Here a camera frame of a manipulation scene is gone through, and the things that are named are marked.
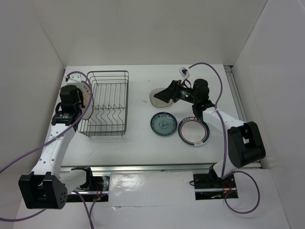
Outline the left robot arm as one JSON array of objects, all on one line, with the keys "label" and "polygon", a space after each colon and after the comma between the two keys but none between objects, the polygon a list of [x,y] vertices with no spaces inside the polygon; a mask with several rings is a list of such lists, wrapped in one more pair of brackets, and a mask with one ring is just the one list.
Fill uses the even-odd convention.
[{"label": "left robot arm", "polygon": [[78,128],[78,118],[92,102],[90,93],[85,82],[60,89],[61,101],[51,120],[50,144],[43,147],[31,172],[19,178],[19,188],[28,209],[62,209],[68,195],[77,187],[83,190],[93,187],[94,178],[88,167],[74,167],[66,176],[60,175],[65,153]]}]

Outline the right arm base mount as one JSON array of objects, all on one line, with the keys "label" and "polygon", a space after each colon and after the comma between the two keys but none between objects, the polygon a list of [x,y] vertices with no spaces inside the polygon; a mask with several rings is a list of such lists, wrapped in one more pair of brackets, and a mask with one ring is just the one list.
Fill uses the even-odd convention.
[{"label": "right arm base mount", "polygon": [[206,173],[195,173],[189,185],[194,187],[196,200],[239,198],[234,175],[225,179],[218,177],[211,169]]}]

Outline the orange sunburst plate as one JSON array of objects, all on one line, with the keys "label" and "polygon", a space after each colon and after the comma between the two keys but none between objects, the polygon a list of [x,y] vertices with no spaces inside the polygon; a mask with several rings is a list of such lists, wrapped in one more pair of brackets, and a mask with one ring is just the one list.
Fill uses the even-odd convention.
[{"label": "orange sunburst plate", "polygon": [[83,103],[85,106],[84,108],[81,109],[83,114],[82,119],[88,120],[90,119],[93,113],[93,99],[91,99],[91,102],[89,102],[91,91],[89,85],[85,81],[81,82],[81,91],[83,95]]}]

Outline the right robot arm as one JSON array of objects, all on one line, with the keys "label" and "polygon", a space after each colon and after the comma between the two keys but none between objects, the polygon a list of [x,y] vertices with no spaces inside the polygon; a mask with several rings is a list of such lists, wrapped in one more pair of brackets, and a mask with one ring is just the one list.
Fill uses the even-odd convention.
[{"label": "right robot arm", "polygon": [[224,135],[224,158],[210,166],[208,182],[219,187],[224,179],[238,169],[257,162],[266,156],[258,125],[255,122],[243,122],[218,109],[209,98],[208,82],[196,79],[191,88],[183,86],[180,80],[172,81],[164,90],[156,93],[155,98],[169,103],[183,100],[192,104],[193,114]]}]

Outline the clear glass plate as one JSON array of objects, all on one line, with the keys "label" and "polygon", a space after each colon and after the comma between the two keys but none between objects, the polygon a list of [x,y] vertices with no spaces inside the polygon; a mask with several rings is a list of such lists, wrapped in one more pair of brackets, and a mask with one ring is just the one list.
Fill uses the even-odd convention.
[{"label": "clear glass plate", "polygon": [[151,92],[150,92],[150,95],[149,95],[149,98],[150,98],[150,102],[151,104],[154,106],[154,107],[157,107],[157,108],[165,108],[165,107],[169,107],[173,104],[173,101],[170,100],[169,103],[166,103],[160,99],[157,99],[154,97],[155,94],[163,91],[165,88],[156,88],[156,89],[153,89]]}]

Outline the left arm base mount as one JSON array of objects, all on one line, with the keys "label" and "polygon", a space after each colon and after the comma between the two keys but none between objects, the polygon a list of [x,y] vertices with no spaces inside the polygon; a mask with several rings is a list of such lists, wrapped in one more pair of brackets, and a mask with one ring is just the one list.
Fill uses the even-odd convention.
[{"label": "left arm base mount", "polygon": [[93,171],[91,167],[62,167],[60,181],[68,190],[68,202],[80,202],[80,194],[86,202],[107,202],[110,175]]}]

